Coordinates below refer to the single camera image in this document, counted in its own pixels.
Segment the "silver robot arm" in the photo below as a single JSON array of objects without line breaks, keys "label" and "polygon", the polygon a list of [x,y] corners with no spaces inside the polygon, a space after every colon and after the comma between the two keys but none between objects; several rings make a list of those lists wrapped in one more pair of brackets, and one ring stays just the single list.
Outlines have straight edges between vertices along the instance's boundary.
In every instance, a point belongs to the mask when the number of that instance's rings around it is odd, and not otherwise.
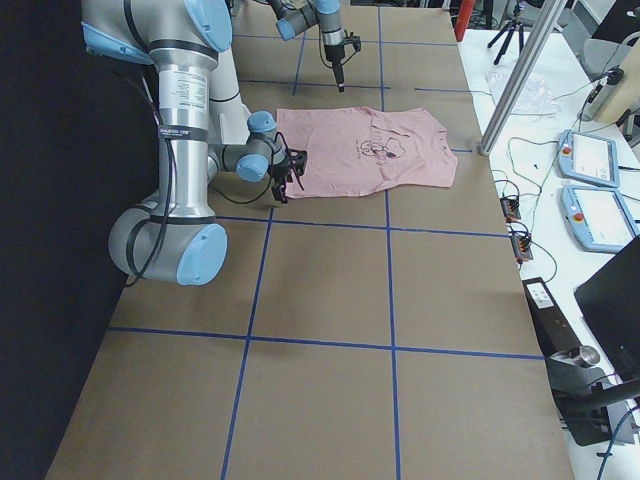
[{"label": "silver robot arm", "polygon": [[318,28],[320,60],[332,71],[337,89],[343,93],[344,65],[361,51],[361,39],[343,28],[340,2],[303,1],[300,6],[293,6],[287,1],[269,0],[267,5],[276,16],[276,28],[284,41]]},{"label": "silver robot arm", "polygon": [[82,27],[91,54],[158,75],[146,102],[157,124],[159,187],[117,219],[110,256],[135,281],[206,284],[228,245],[208,203],[211,180],[233,172],[284,201],[307,155],[287,144],[270,113],[243,104],[224,2],[86,1]]}]

